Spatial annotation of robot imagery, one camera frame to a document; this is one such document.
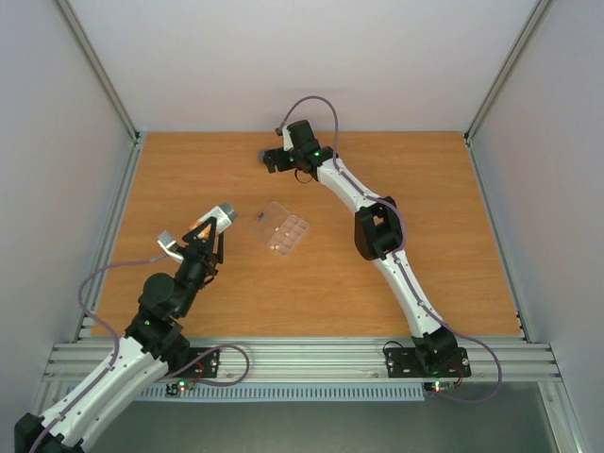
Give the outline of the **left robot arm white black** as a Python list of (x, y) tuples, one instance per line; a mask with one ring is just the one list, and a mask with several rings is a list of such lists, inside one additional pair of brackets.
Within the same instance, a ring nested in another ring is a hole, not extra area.
[(87, 377), (42, 414), (27, 413), (15, 424), (15, 451), (86, 452), (148, 385), (188, 369), (190, 343), (178, 319), (216, 276), (224, 260), (224, 232), (236, 216), (229, 204), (212, 208), (183, 236), (183, 245), (168, 232), (159, 235), (178, 270), (145, 281), (124, 336), (113, 339), (112, 351)]

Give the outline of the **orange pill bottle grey cap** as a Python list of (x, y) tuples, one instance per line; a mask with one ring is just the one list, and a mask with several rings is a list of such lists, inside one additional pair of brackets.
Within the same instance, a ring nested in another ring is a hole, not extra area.
[(212, 234), (219, 235), (231, 227), (237, 219), (237, 211), (230, 203), (214, 206), (190, 226), (200, 240), (207, 240)]

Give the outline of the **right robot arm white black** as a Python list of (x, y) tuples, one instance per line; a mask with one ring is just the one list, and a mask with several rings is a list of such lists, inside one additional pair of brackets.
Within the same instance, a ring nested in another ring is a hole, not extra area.
[(280, 126), (276, 134), (283, 145), (260, 154), (268, 172), (293, 170), (309, 175), (354, 214), (355, 246), (382, 273), (403, 310), (419, 369), (426, 376), (441, 372), (458, 343), (411, 269), (405, 252), (405, 226), (394, 199), (367, 188), (333, 148), (320, 145), (308, 121)]

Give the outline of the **clear plastic pill organizer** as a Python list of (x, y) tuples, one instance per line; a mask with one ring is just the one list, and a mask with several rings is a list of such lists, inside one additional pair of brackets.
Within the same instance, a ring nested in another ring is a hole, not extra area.
[(287, 257), (310, 230), (310, 223), (277, 201), (271, 202), (250, 227), (251, 235), (270, 251)]

